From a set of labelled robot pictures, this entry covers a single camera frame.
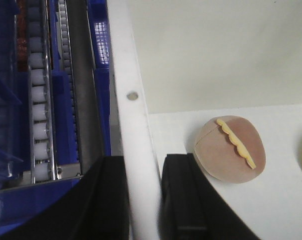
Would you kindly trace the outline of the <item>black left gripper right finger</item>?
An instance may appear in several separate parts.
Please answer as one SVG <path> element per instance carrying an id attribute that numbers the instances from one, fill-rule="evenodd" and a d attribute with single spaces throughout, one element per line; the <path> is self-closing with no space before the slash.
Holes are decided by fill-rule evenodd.
<path id="1" fill-rule="evenodd" d="M 162 239 L 258 239 L 217 193 L 193 154 L 166 156 L 161 188 Z"/>

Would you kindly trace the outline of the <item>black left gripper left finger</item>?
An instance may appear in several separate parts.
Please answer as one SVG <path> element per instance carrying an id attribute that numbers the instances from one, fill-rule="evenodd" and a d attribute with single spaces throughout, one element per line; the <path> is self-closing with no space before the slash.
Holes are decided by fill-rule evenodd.
<path id="1" fill-rule="evenodd" d="M 127 240 L 128 190 L 124 158 L 99 158 L 58 201 L 0 240 Z"/>

